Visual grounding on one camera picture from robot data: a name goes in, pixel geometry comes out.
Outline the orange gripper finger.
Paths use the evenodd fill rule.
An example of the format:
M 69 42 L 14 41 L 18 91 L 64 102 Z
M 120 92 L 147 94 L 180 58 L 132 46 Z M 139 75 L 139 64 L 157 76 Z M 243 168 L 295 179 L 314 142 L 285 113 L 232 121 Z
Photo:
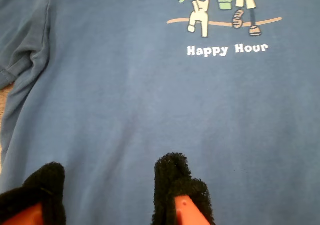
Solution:
M 175 198 L 188 196 L 210 225 L 215 224 L 208 186 L 193 178 L 187 157 L 178 152 L 167 153 L 154 166 L 153 225 L 177 225 Z
M 51 162 L 31 174 L 22 186 L 0 195 L 2 225 L 65 225 L 65 168 Z

